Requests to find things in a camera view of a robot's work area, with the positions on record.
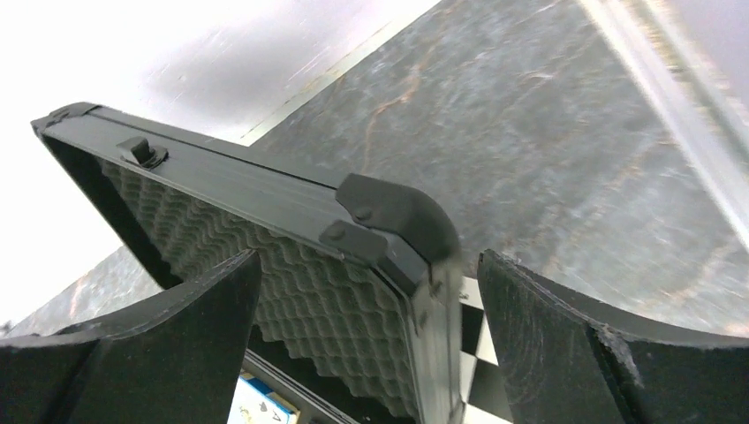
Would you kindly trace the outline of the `blue card deck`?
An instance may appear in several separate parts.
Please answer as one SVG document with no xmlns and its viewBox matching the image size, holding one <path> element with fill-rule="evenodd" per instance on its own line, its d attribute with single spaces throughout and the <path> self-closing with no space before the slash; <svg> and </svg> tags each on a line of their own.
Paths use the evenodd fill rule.
<svg viewBox="0 0 749 424">
<path fill-rule="evenodd" d="M 275 393 L 264 381 L 245 374 L 238 378 L 228 424 L 296 424 L 299 409 Z"/>
</svg>

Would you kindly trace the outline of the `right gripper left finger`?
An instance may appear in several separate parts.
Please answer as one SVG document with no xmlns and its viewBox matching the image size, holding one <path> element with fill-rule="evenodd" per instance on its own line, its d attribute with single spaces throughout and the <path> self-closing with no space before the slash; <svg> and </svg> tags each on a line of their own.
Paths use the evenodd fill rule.
<svg viewBox="0 0 749 424">
<path fill-rule="evenodd" d="M 3 339 L 2 422 L 226 422 L 260 288 L 245 250 L 113 313 Z"/>
</svg>

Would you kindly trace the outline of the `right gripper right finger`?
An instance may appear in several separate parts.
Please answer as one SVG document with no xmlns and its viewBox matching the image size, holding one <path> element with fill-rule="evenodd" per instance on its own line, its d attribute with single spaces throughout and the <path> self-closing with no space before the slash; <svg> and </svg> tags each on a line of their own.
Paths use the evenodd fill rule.
<svg viewBox="0 0 749 424">
<path fill-rule="evenodd" d="M 746 338 L 624 311 L 491 250 L 477 277 L 515 422 L 747 422 Z"/>
</svg>

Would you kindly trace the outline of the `black poker set case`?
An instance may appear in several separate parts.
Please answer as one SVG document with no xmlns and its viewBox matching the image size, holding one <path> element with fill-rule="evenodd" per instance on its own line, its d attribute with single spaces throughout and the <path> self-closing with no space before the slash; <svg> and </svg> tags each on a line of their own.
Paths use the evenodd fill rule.
<svg viewBox="0 0 749 424">
<path fill-rule="evenodd" d="M 431 197 L 88 102 L 32 128 L 162 288 L 259 255 L 246 368 L 302 422 L 461 420 L 461 247 Z"/>
</svg>

